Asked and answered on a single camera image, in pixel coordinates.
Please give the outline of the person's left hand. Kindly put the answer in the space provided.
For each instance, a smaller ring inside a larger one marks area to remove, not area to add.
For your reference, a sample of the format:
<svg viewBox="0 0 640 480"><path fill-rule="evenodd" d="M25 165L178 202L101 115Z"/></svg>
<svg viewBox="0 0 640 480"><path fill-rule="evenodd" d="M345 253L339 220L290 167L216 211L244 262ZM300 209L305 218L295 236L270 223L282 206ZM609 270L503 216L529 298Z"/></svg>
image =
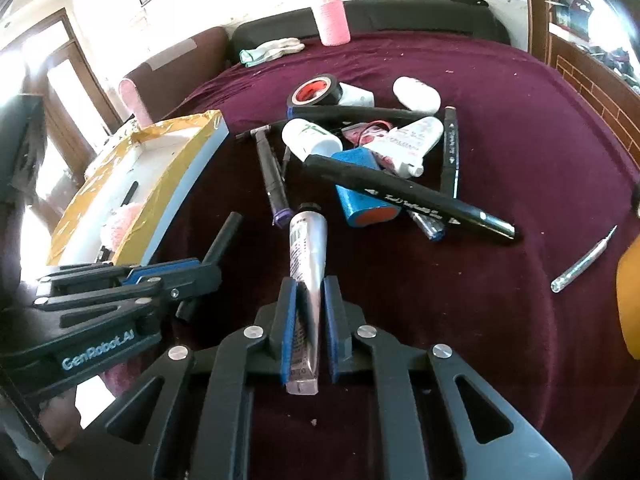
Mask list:
<svg viewBox="0 0 640 480"><path fill-rule="evenodd" d="M40 424L58 450L66 448L81 433L81 416L76 408L77 389L52 398L40 411Z"/></svg>

